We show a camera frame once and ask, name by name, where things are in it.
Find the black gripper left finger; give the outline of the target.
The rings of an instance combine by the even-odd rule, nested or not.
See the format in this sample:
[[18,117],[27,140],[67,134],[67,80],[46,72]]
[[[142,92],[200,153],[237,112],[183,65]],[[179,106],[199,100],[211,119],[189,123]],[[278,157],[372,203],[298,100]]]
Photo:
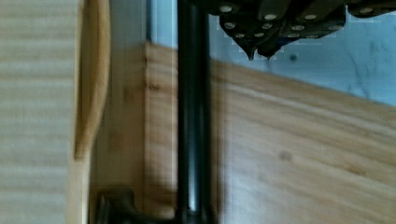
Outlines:
[[255,52],[271,58],[280,49],[282,0],[199,0],[199,6],[219,16],[220,27],[251,61]]

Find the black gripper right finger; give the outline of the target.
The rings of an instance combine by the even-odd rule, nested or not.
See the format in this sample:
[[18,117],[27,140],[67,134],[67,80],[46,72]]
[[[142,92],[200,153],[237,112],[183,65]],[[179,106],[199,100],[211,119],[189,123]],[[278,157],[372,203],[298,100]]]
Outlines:
[[367,19],[395,11],[395,0],[260,0],[257,18],[266,39],[258,53],[271,58],[301,38],[317,39],[342,29],[347,13]]

